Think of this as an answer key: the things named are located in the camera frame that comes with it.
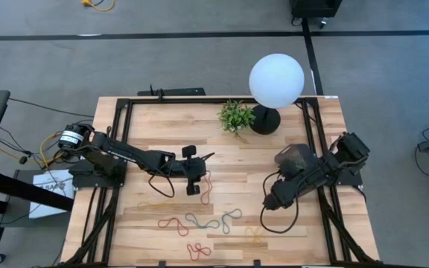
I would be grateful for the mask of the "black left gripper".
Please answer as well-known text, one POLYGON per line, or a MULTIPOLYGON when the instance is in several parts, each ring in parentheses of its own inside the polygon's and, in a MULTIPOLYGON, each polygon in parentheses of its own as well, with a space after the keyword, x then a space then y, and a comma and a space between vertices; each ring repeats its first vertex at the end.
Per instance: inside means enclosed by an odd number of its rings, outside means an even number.
POLYGON ((173 178, 186 178, 188 180, 186 193, 188 196, 198 195, 200 193, 201 177, 211 176, 211 171, 206 170, 206 160, 215 153, 209 153, 205 156, 190 158, 186 160, 174 160, 171 164, 171 176, 173 178))

